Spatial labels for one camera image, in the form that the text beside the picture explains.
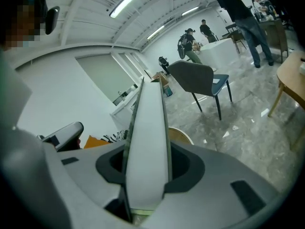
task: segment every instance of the person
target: person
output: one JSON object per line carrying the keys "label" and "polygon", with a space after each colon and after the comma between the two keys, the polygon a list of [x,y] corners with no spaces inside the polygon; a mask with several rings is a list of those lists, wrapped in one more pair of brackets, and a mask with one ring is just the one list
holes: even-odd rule
{"label": "person", "polygon": [[194,49],[200,50],[200,46],[198,42],[196,42],[195,38],[193,37],[194,31],[189,28],[185,30],[186,33],[186,38],[187,38],[187,44],[185,45],[185,54],[192,60],[193,63],[201,63],[201,60],[197,56],[197,54],[193,51],[193,44],[194,44]]}
{"label": "person", "polygon": [[274,64],[272,54],[267,43],[266,35],[260,28],[257,20],[253,17],[250,10],[244,5],[242,0],[217,0],[219,5],[228,11],[231,19],[241,30],[246,42],[249,45],[254,65],[260,68],[260,57],[256,50],[255,42],[261,44],[263,52],[269,62]]}
{"label": "person", "polygon": [[262,13],[262,15],[268,20],[268,21],[273,21],[273,17],[272,15],[267,15],[267,11],[268,9],[263,7],[260,3],[259,3],[259,0],[252,0],[252,4],[255,8],[255,10],[258,12],[258,13]]}
{"label": "person", "polygon": [[17,0],[17,5],[8,6],[3,11],[3,30],[0,31],[0,127],[16,126],[21,112],[31,95],[30,88],[5,60],[4,52],[20,47],[23,42],[40,35],[56,21],[47,17],[45,0]]}
{"label": "person", "polygon": [[214,34],[213,34],[213,32],[211,32],[210,27],[208,27],[206,25],[206,21],[202,20],[201,23],[202,23],[200,26],[201,34],[204,35],[208,39],[209,43],[215,42],[216,39],[214,37]]}
{"label": "person", "polygon": [[167,58],[163,58],[162,56],[159,57],[159,65],[164,69],[164,71],[166,72],[165,74],[170,75],[169,71],[167,70],[167,67],[169,66],[169,63],[166,61]]}

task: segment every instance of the table leg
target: table leg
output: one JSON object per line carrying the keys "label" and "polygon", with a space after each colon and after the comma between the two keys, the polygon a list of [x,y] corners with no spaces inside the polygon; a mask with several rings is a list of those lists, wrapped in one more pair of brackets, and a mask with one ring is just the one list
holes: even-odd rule
{"label": "table leg", "polygon": [[273,106],[272,106],[272,108],[271,108],[271,110],[270,110],[270,112],[269,112],[269,114],[268,114],[268,117],[271,117],[272,112],[274,111],[275,107],[276,107],[277,104],[278,104],[278,101],[280,100],[280,98],[281,98],[281,96],[282,96],[283,90],[284,90],[284,84],[283,84],[283,83],[280,83],[280,90],[279,90],[278,95],[277,95],[277,97],[276,97],[276,100],[275,100],[275,102],[274,102],[274,104],[273,104]]}
{"label": "table leg", "polygon": [[300,141],[303,139],[304,136],[305,136],[305,128],[303,128],[300,136],[297,138],[295,143],[292,146],[290,146],[291,151],[293,151],[293,152],[296,151],[296,148],[297,148],[298,144],[300,143]]}

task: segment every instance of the backpack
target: backpack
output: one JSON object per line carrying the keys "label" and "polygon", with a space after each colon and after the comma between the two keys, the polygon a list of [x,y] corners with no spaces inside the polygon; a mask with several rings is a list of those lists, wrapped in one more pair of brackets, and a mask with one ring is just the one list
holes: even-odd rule
{"label": "backpack", "polygon": [[178,41],[178,53],[181,59],[185,58],[185,46],[187,45],[187,43],[189,43],[189,41],[187,40],[186,37],[187,34],[183,34],[179,41]]}

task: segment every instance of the chair leg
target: chair leg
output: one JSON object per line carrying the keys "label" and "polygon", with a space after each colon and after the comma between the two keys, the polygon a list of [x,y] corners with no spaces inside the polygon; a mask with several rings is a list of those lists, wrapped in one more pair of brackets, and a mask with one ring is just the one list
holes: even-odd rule
{"label": "chair leg", "polygon": [[221,120],[221,111],[220,111],[220,105],[219,105],[219,100],[218,100],[218,96],[217,96],[217,95],[215,96],[215,100],[216,100],[216,105],[217,105],[219,120]]}
{"label": "chair leg", "polygon": [[[240,42],[242,43],[242,45],[244,46],[244,48],[246,48],[246,46],[243,44],[242,40],[240,40]],[[247,50],[247,48],[246,48],[246,50]]]}
{"label": "chair leg", "polygon": [[229,96],[230,96],[230,101],[232,102],[232,95],[231,95],[231,89],[230,89],[229,81],[227,81],[227,87],[228,87],[228,92],[229,92]]}
{"label": "chair leg", "polygon": [[195,94],[192,93],[192,95],[193,95],[193,97],[194,97],[194,99],[195,99],[195,101],[196,101],[196,103],[197,103],[197,105],[198,105],[200,111],[202,112],[202,109],[201,109],[201,107],[200,107],[200,104],[198,103],[198,100],[197,100]]}
{"label": "chair leg", "polygon": [[277,95],[277,97],[276,97],[276,100],[275,100],[275,102],[274,102],[274,104],[273,104],[273,106],[272,106],[272,108],[271,108],[271,110],[270,110],[270,112],[269,112],[269,114],[268,114],[268,117],[271,117],[271,115],[272,115],[272,113],[273,113],[275,107],[277,106],[277,103],[278,103],[278,101],[280,100],[280,98],[281,98],[281,96],[282,96],[284,87],[285,87],[285,85],[284,85],[283,83],[280,83],[280,90],[279,90],[278,95]]}
{"label": "chair leg", "polygon": [[237,48],[237,50],[238,50],[238,53],[240,53],[240,52],[239,52],[238,45],[237,45],[237,43],[236,43],[236,42],[235,42],[235,46],[236,46],[236,48]]}

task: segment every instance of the orange object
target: orange object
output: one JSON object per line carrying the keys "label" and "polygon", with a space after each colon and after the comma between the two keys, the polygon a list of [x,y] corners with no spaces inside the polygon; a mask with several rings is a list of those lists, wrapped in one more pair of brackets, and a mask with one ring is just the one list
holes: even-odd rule
{"label": "orange object", "polygon": [[152,78],[153,78],[154,80],[157,79],[157,78],[160,78],[160,79],[161,79],[162,86],[165,86],[166,84],[168,84],[168,80],[167,80],[165,74],[163,74],[163,73],[161,73],[161,72],[158,72],[158,73],[155,74]]}
{"label": "orange object", "polygon": [[109,144],[109,143],[104,140],[96,139],[93,136],[89,136],[84,148],[98,147],[98,146],[102,146],[102,145],[106,145],[106,144]]}

